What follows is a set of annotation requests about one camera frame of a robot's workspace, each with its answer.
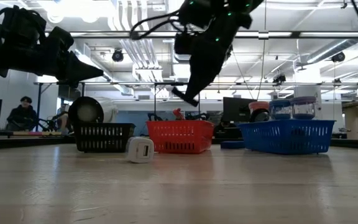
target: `black basket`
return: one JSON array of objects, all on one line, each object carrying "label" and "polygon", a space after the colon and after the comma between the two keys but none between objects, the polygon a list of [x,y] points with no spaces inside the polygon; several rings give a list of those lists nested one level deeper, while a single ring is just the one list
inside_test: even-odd
[{"label": "black basket", "polygon": [[81,123],[74,126],[74,135],[81,152],[125,152],[134,130],[134,124]]}]

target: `orange object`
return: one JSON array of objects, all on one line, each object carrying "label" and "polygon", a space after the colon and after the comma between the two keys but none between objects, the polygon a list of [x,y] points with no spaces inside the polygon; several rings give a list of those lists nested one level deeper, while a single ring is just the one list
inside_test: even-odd
[{"label": "orange object", "polygon": [[269,103],[268,102],[263,102],[263,101],[252,102],[252,103],[248,104],[248,107],[251,110],[251,112],[253,112],[253,111],[257,110],[257,109],[269,110]]},{"label": "orange object", "polygon": [[180,111],[181,111],[180,108],[173,110],[173,114],[176,116],[177,121],[182,121],[185,119]]},{"label": "orange object", "polygon": [[211,147],[214,124],[208,121],[148,121],[155,152],[199,154]]}]

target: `blue basket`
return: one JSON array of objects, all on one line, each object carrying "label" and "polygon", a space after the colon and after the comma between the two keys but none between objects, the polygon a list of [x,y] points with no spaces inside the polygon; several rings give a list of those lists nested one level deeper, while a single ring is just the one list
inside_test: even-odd
[{"label": "blue basket", "polygon": [[335,121],[276,120],[239,124],[246,148],[276,154],[327,152]]}]

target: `red basket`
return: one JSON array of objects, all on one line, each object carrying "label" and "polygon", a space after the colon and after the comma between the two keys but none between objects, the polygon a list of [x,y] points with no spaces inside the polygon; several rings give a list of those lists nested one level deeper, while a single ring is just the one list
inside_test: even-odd
[{"label": "red basket", "polygon": [[202,153],[211,147],[214,124],[207,121],[148,121],[155,152]]}]

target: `table surface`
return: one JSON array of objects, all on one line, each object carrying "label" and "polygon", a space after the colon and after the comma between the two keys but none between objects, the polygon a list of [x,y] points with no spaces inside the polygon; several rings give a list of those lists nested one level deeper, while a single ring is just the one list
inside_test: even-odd
[{"label": "table surface", "polygon": [[0,150],[0,223],[357,223],[358,149],[278,156]]}]

